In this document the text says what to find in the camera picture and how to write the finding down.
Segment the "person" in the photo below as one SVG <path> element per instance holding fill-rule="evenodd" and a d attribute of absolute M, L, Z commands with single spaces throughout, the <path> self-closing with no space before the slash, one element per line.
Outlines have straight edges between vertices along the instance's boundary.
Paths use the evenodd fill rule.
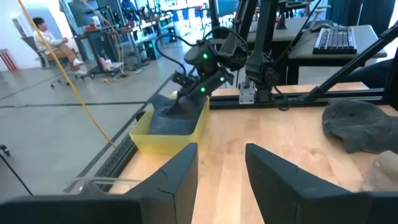
<path fill-rule="evenodd" d="M 135 5 L 131 2 L 131 0 L 123 0 L 122 1 L 122 8 L 123 9 L 132 9 L 134 11 L 134 13 L 129 13 L 127 15 L 127 20 L 129 21 L 129 24 L 132 21 L 139 21 L 139 18 L 138 18 L 139 13 L 138 13 L 137 8 L 135 7 Z"/>
<path fill-rule="evenodd" d="M 384 88 L 394 59 L 374 63 L 349 74 L 342 82 L 362 82 L 368 88 Z"/>
<path fill-rule="evenodd" d="M 54 35 L 47 30 L 47 25 L 43 18 L 36 17 L 33 18 L 34 24 L 37 26 L 39 31 L 41 32 L 42 36 L 44 37 L 45 41 L 53 50 L 55 56 L 58 59 L 67 58 L 70 62 L 70 70 L 76 75 L 86 75 L 87 72 L 80 69 L 80 65 L 83 65 L 83 62 L 80 61 L 75 53 L 74 49 L 71 49 L 66 43 L 68 42 L 68 38 L 64 37 L 62 40 L 57 40 Z M 50 54 L 50 52 L 45 47 L 45 44 L 42 42 L 39 34 L 35 30 L 33 33 L 33 38 L 35 40 L 35 44 L 38 50 L 45 50 L 45 54 L 49 61 L 53 61 L 54 58 Z"/>

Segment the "red object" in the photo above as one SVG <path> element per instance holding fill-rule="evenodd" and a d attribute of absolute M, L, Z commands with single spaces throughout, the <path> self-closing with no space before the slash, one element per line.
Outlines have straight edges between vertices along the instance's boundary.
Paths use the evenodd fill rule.
<path fill-rule="evenodd" d="M 86 26 L 85 30 L 86 31 L 95 30 L 95 26 L 94 25 Z"/>
<path fill-rule="evenodd" d="M 134 21 L 128 21 L 127 23 L 130 25 L 131 28 L 134 28 L 136 26 Z"/>
<path fill-rule="evenodd" d="M 1 49 L 0 57 L 1 57 L 2 61 L 6 64 L 9 71 L 17 70 L 17 67 L 15 66 L 15 63 L 11 59 L 8 49 Z"/>

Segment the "keyboard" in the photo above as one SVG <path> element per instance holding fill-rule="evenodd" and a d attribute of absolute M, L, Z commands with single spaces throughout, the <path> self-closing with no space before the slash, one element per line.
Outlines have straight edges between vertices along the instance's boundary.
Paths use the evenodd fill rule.
<path fill-rule="evenodd" d="M 353 28 L 322 28 L 313 54 L 356 54 Z"/>

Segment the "gray fabric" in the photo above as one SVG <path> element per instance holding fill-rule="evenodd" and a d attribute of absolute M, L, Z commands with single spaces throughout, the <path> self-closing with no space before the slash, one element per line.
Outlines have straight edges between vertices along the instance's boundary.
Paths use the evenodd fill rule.
<path fill-rule="evenodd" d="M 343 139 L 347 153 L 398 153 L 398 117 L 385 114 L 374 104 L 333 99 L 323 112 L 322 126 L 325 134 Z"/>
<path fill-rule="evenodd" d="M 204 99 L 197 111 L 186 113 L 182 108 L 175 109 L 175 100 L 171 100 L 165 96 L 154 96 L 150 103 L 154 106 L 154 115 L 150 121 L 148 134 L 161 135 L 189 135 L 192 134 L 197 125 L 201 110 L 205 104 Z M 173 113 L 169 113 L 169 109 L 174 106 Z"/>
<path fill-rule="evenodd" d="M 398 191 L 398 155 L 391 151 L 378 155 L 364 179 L 362 189 Z"/>

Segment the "concrete floor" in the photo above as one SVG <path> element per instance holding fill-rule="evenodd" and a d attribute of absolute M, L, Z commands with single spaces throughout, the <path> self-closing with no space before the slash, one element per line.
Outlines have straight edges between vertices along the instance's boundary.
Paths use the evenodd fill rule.
<path fill-rule="evenodd" d="M 165 53 L 182 58 L 187 49 L 176 43 L 168 45 Z M 89 108 L 105 133 L 113 137 L 175 68 L 173 62 L 162 57 L 122 82 L 109 84 L 97 77 L 75 80 L 74 84 L 86 103 L 105 103 Z M 337 70 L 303 67 L 299 82 L 322 83 Z M 69 86 L 56 84 L 54 89 L 50 88 L 50 83 L 58 78 L 60 72 L 56 68 L 0 73 L 0 144 L 10 149 L 12 156 L 6 158 L 8 163 L 33 194 L 59 194 L 68 180 L 76 177 L 106 144 L 81 106 L 61 106 L 78 100 Z M 244 80 L 244 72 L 239 80 Z M 160 94 L 168 95 L 177 89 L 178 85 L 167 82 Z M 124 104 L 107 104 L 112 102 Z M 120 134 L 116 144 L 133 125 Z M 96 171 L 110 152 L 88 175 Z M 27 194 L 3 161 L 0 161 L 0 182 L 0 201 Z"/>

